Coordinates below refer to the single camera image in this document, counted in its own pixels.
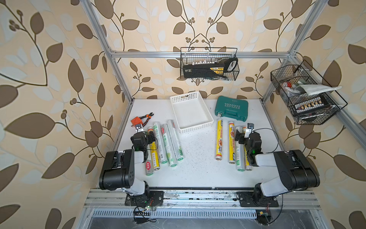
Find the yellow wrap roll with salmon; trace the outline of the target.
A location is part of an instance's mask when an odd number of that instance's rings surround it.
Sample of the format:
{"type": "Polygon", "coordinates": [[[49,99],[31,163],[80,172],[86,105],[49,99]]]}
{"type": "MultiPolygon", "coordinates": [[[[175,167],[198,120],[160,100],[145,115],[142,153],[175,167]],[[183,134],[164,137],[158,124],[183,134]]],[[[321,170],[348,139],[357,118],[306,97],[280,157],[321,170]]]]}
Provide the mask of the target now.
{"type": "Polygon", "coordinates": [[[217,134],[216,134],[216,153],[215,159],[218,161],[222,160],[222,148],[223,148],[223,120],[217,120],[217,134]]]}

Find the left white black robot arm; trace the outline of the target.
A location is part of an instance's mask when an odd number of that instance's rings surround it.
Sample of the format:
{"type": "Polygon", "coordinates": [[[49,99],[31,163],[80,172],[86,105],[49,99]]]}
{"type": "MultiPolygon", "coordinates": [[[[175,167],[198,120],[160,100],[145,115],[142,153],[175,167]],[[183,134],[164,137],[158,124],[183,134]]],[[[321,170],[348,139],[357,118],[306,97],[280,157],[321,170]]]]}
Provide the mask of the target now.
{"type": "Polygon", "coordinates": [[[152,200],[149,186],[135,177],[135,165],[147,162],[148,145],[153,143],[154,137],[143,131],[134,134],[131,141],[130,149],[106,153],[99,188],[109,191],[121,189],[129,195],[132,206],[147,206],[152,200]]]}

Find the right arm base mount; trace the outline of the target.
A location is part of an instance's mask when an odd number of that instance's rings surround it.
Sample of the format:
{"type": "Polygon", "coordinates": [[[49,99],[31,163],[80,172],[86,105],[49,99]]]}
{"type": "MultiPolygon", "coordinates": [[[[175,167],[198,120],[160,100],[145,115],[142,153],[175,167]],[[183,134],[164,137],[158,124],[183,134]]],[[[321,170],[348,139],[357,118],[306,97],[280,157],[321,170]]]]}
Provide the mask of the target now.
{"type": "Polygon", "coordinates": [[[241,207],[279,207],[276,197],[265,197],[254,192],[237,192],[237,199],[241,207]]]}

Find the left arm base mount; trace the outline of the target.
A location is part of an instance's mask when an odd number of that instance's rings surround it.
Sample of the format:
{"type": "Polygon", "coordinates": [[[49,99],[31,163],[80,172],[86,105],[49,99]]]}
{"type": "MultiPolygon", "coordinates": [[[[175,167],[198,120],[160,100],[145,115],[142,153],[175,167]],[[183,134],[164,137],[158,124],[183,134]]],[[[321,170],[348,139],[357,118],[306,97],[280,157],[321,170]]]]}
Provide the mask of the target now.
{"type": "Polygon", "coordinates": [[[125,206],[133,206],[133,207],[147,207],[147,206],[162,206],[164,201],[164,192],[163,191],[148,191],[145,194],[138,196],[131,196],[127,194],[124,205],[125,206]]]}

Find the white perforated plastic basket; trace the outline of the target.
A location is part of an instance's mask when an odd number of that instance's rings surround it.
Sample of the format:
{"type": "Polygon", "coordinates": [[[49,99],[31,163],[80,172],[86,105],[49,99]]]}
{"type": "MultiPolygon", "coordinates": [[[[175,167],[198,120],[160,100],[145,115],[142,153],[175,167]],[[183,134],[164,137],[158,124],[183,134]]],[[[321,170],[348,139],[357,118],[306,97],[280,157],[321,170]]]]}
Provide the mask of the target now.
{"type": "Polygon", "coordinates": [[[214,119],[199,92],[171,96],[170,102],[180,133],[212,126],[214,119]]]}

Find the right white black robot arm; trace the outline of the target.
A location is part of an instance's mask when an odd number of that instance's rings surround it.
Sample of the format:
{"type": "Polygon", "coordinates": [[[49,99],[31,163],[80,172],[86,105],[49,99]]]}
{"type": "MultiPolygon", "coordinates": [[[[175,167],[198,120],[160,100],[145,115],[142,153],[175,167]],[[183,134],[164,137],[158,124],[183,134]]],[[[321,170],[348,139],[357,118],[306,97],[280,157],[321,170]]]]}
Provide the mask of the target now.
{"type": "Polygon", "coordinates": [[[278,176],[255,185],[252,192],[238,192],[242,207],[278,207],[276,197],[296,190],[307,190],[320,185],[318,172],[300,150],[263,153],[262,140],[257,132],[248,137],[235,132],[235,142],[243,148],[246,161],[252,167],[273,167],[278,176]]]}

